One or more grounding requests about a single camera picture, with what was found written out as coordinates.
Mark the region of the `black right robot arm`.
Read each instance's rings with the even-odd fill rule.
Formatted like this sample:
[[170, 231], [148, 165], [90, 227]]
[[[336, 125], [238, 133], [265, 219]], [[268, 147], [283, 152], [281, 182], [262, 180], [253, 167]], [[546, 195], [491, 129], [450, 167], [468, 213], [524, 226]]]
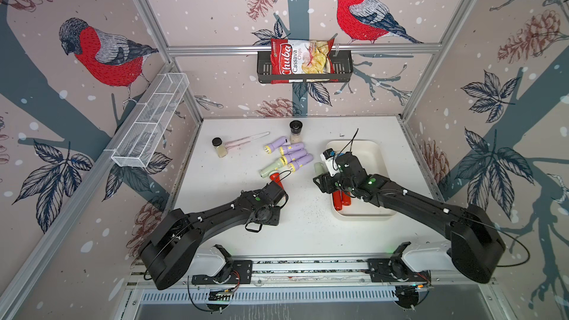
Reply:
[[387, 176], [367, 173], [351, 152], [339, 155], [329, 148], [322, 158], [328, 172], [313, 178], [322, 193], [342, 191], [428, 226], [450, 242], [447, 255], [462, 275], [489, 283], [505, 253], [505, 243], [481, 207], [448, 205], [409, 191]]

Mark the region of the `green flashlight under purple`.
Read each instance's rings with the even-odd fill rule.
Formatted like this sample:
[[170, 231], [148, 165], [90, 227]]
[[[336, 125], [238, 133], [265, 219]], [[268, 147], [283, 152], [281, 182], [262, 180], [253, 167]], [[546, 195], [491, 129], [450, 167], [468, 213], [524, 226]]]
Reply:
[[266, 178], [266, 177], [270, 176], [271, 174], [277, 172], [277, 170], [282, 168], [284, 165], [285, 165], [285, 163], [283, 162], [282, 158], [278, 158], [273, 163], [269, 164], [267, 167], [260, 170], [259, 175], [262, 178]]

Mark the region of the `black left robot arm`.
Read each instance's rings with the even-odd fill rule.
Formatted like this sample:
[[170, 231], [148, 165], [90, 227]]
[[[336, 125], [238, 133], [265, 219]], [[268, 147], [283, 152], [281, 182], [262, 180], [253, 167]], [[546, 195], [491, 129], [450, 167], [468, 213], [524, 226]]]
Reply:
[[158, 290], [177, 283], [188, 271], [205, 241], [240, 225], [277, 226], [288, 195], [276, 182], [262, 189], [242, 191], [233, 201], [195, 213], [170, 211], [139, 247], [139, 257]]

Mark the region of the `red cassava chips bag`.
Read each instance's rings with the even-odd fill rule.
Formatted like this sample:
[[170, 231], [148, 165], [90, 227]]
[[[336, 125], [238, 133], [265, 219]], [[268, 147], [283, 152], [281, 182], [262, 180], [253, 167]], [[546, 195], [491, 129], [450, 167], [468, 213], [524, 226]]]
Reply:
[[271, 40], [272, 75], [312, 75], [335, 73], [330, 60], [334, 39]]

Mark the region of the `green flashlight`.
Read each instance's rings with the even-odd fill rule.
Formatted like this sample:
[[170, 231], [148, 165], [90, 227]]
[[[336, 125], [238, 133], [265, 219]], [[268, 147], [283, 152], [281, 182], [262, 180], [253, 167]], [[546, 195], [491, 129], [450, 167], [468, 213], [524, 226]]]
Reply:
[[267, 167], [260, 170], [259, 175], [262, 178], [266, 178], [266, 177], [270, 176], [271, 174], [277, 172], [277, 170], [282, 168], [284, 165], [285, 165], [285, 163], [283, 162], [282, 158], [278, 158], [273, 163], [269, 164]]
[[322, 162], [316, 162], [314, 164], [314, 171], [316, 176], [321, 176], [322, 174], [327, 173], [327, 167]]

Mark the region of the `black wall basket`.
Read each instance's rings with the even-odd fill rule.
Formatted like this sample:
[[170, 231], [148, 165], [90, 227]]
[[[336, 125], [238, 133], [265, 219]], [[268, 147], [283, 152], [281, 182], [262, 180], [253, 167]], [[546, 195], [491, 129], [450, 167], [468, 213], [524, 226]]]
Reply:
[[277, 59], [260, 52], [257, 56], [258, 80], [262, 84], [335, 83], [350, 81], [354, 63], [349, 50], [333, 52], [329, 56], [315, 55], [310, 62], [293, 57]]

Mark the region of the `aluminium front rail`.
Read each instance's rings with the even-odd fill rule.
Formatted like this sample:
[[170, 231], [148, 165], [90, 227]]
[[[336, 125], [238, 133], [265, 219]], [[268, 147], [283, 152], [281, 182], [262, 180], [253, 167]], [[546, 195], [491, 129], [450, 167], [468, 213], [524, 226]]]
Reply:
[[[250, 284], [239, 284], [240, 287], [342, 287], [342, 286], [405, 286], [424, 285], [434, 287], [438, 285], [464, 285], [474, 284], [458, 271], [430, 271], [431, 283], [424, 282], [388, 282], [373, 283], [368, 271], [367, 260], [383, 258], [388, 254], [364, 255], [364, 256], [302, 256], [302, 257], [238, 257], [235, 260], [251, 260], [253, 273]], [[188, 271], [173, 286], [181, 288], [189, 285], [191, 288], [203, 287], [227, 287], [223, 285], [192, 285]]]

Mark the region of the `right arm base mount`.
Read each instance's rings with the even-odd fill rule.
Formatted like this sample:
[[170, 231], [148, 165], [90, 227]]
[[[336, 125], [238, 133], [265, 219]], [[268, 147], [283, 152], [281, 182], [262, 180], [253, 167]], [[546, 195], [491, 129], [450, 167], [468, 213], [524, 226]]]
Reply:
[[403, 262], [403, 252], [410, 246], [410, 242], [403, 242], [390, 255], [383, 258], [368, 259], [366, 274], [370, 275], [373, 283], [388, 282], [424, 282], [431, 283], [431, 272], [412, 271], [406, 263]]

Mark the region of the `black-top pepper grinder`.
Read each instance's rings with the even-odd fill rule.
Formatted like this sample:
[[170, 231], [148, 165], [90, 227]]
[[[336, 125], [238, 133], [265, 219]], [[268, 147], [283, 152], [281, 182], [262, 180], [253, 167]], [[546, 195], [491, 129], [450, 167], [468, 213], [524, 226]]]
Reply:
[[296, 144], [296, 143], [300, 143], [302, 141], [302, 137], [301, 137], [301, 133], [302, 133], [302, 128], [303, 128], [303, 124], [301, 121], [299, 120], [293, 120], [290, 124], [290, 143], [291, 144]]

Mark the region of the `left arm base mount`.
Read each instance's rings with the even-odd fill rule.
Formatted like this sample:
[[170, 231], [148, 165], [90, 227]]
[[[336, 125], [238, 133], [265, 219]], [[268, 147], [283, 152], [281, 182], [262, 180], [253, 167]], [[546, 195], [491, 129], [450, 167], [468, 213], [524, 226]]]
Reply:
[[195, 286], [250, 284], [252, 273], [251, 260], [235, 260], [220, 244], [196, 253], [188, 270], [190, 283]]

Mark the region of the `small glass spice bottle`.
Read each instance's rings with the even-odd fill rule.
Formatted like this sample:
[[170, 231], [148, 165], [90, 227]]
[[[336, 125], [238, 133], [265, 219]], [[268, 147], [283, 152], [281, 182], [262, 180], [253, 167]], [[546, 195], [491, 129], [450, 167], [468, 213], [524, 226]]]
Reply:
[[212, 139], [212, 145], [215, 148], [216, 154], [219, 158], [224, 158], [226, 155], [228, 155], [228, 150], [221, 138], [216, 137]]

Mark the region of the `purple flashlight top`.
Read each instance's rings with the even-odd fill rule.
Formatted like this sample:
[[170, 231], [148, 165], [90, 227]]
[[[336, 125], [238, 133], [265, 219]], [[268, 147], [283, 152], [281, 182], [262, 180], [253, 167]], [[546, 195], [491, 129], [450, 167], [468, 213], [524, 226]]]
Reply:
[[281, 146], [287, 143], [287, 137], [281, 136], [277, 140], [264, 146], [264, 150], [267, 154], [272, 154], [277, 151]]

